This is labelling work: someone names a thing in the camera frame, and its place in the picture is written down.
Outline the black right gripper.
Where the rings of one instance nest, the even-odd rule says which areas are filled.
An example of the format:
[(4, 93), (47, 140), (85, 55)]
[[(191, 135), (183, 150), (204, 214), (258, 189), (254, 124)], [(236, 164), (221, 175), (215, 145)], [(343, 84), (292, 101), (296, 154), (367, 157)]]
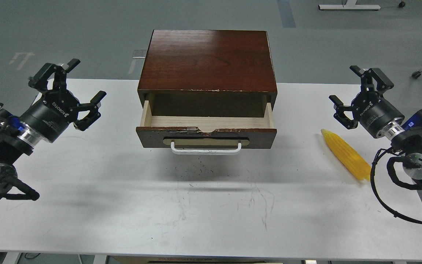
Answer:
[[(403, 122), (405, 116), (397, 110), (383, 94), (394, 87), (392, 80), (378, 67), (368, 70), (357, 65), (350, 66), (350, 70), (361, 80), (360, 92), (352, 100), (351, 106), (345, 106), (336, 96), (330, 95), (334, 103), (333, 117), (348, 130), (358, 127), (358, 122), (374, 138), (382, 137), (380, 131), (392, 121)], [(345, 112), (353, 112), (349, 119)]]

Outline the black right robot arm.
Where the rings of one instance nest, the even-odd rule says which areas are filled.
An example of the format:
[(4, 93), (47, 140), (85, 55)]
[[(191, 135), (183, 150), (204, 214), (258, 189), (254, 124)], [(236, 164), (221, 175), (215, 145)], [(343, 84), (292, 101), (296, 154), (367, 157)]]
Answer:
[(350, 105), (336, 96), (334, 118), (348, 130), (361, 125), (373, 138), (386, 137), (393, 154), (386, 165), (392, 182), (408, 190), (422, 190), (422, 110), (405, 120), (405, 116), (384, 97), (393, 82), (377, 67), (350, 70), (360, 77), (360, 92)]

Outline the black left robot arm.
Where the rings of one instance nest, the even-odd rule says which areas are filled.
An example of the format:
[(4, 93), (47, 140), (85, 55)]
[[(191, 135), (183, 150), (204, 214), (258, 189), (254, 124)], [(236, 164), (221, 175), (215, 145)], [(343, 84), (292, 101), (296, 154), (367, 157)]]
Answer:
[(29, 87), (41, 97), (21, 116), (8, 112), (0, 103), (0, 200), (39, 199), (40, 194), (19, 179), (14, 163), (23, 154), (31, 155), (41, 140), (54, 142), (70, 124), (84, 131), (100, 118), (106, 92), (99, 91), (90, 102), (80, 103), (67, 89), (67, 74), (79, 63), (79, 59), (63, 65), (46, 63), (29, 77)]

